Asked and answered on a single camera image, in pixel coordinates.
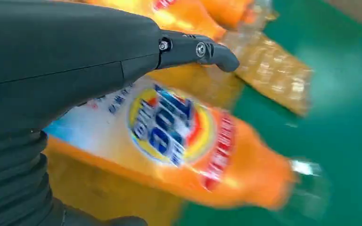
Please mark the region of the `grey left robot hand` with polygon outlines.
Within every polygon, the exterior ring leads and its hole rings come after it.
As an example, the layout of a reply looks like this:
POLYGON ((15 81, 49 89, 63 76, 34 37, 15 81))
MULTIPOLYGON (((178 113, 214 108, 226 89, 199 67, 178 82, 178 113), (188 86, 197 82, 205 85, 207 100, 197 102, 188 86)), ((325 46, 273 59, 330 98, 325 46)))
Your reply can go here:
POLYGON ((0 226, 144 226, 101 221, 52 195, 44 132, 71 108, 150 71, 188 63, 239 66, 203 35, 162 30, 149 17, 50 0, 0 0, 0 226))

